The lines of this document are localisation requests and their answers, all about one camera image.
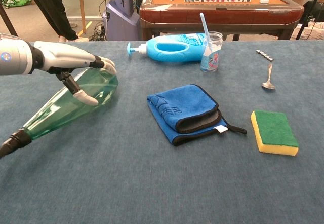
white robot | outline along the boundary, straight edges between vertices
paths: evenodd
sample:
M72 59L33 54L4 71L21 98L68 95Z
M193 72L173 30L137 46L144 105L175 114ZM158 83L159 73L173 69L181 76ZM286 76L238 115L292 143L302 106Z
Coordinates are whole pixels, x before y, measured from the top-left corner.
M133 7L133 0L110 0L107 4L104 24L109 41L141 40L140 16Z
M12 35L0 33L0 76L31 74L40 69L63 82L77 100L96 106L98 101L87 95L70 73L76 68L104 68L116 74L115 64L108 58L88 53L80 48L49 42L30 43Z

white shoe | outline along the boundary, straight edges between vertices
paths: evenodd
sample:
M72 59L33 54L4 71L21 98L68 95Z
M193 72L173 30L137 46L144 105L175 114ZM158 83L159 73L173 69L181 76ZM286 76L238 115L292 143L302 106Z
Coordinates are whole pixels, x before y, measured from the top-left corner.
M67 42L88 42L89 38L82 38L81 36L79 36L77 39L75 40L66 40Z
M59 35L59 42L66 42L66 38Z
M76 23L72 23L72 22L69 22L69 23L70 23L71 28L76 28L77 27Z

black pants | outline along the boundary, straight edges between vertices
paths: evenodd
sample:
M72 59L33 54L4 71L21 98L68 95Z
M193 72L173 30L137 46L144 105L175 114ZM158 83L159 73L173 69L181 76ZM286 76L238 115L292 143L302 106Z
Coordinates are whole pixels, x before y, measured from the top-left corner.
M72 30L66 17L65 8L62 0L34 0L45 18L57 33L68 40L77 39L75 31Z

sponge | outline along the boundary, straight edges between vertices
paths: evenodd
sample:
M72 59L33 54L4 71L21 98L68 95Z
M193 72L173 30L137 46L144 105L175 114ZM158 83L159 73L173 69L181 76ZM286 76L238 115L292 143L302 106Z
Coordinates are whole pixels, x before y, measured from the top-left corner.
M286 114L255 110L251 114L260 152L295 156L299 145L288 124Z

green plastic bottle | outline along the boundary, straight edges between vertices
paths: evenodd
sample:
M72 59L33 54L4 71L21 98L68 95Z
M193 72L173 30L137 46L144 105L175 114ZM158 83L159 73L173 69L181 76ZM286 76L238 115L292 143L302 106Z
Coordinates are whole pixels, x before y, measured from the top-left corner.
M97 106L86 105L75 99L67 88L58 91L22 129L13 133L0 146L0 158L30 144L76 118L90 113L107 104L118 86L116 75L109 74L105 69L90 68L75 77L80 87L90 96L98 100Z

